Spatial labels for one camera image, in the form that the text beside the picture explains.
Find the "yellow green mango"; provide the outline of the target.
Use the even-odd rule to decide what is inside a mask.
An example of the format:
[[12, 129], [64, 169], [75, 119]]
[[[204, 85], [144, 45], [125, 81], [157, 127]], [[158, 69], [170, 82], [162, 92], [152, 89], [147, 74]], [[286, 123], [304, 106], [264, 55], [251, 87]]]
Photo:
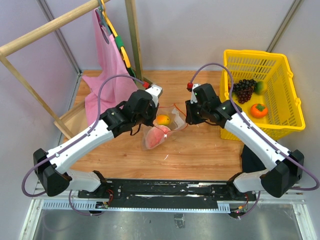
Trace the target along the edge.
[[163, 125], [163, 126], [168, 126], [171, 122], [171, 119], [168, 115], [166, 114], [159, 114], [156, 119], [156, 124], [157, 125]]

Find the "watermelon slice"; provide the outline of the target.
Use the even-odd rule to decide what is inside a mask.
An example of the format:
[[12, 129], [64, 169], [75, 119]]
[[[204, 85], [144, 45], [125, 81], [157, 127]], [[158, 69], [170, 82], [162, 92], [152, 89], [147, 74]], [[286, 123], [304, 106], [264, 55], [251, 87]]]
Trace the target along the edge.
[[168, 137], [170, 128], [165, 125], [152, 127], [145, 136], [145, 147], [147, 150], [153, 149], [163, 143]]

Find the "clear zip bag orange zipper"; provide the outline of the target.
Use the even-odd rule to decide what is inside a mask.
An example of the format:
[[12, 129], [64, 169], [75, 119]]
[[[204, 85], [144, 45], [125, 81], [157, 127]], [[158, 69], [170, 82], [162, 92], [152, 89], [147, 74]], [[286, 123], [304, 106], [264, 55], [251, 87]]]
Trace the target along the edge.
[[160, 106], [157, 110], [153, 126], [142, 128], [142, 149], [152, 150], [163, 144], [173, 133], [184, 130], [186, 114], [174, 103], [169, 106]]

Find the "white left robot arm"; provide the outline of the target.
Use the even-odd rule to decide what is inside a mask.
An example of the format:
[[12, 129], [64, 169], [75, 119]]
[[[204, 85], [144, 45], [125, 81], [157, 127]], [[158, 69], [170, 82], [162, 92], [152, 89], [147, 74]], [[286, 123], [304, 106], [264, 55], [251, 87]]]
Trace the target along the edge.
[[70, 171], [70, 167], [101, 144], [123, 133], [129, 132], [134, 136], [134, 127], [152, 126], [162, 92], [162, 88], [155, 85], [146, 90], [139, 89], [127, 101], [107, 109], [96, 122], [64, 144], [48, 151], [36, 150], [33, 153], [34, 172], [44, 192], [54, 197], [80, 184], [81, 190], [96, 198], [103, 197], [107, 193], [107, 185], [99, 171]]

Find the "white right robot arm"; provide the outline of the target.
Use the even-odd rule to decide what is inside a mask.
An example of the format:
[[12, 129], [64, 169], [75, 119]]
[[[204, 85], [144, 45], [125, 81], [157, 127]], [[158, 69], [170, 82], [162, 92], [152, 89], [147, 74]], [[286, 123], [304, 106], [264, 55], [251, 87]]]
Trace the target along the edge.
[[239, 173], [226, 188], [232, 200], [240, 199], [245, 192], [266, 191], [280, 198], [302, 177], [304, 155], [299, 150], [290, 151], [258, 128], [242, 109], [231, 100], [224, 102], [209, 83], [188, 83], [191, 93], [186, 105], [186, 122], [216, 124], [235, 135], [264, 164], [265, 169]]

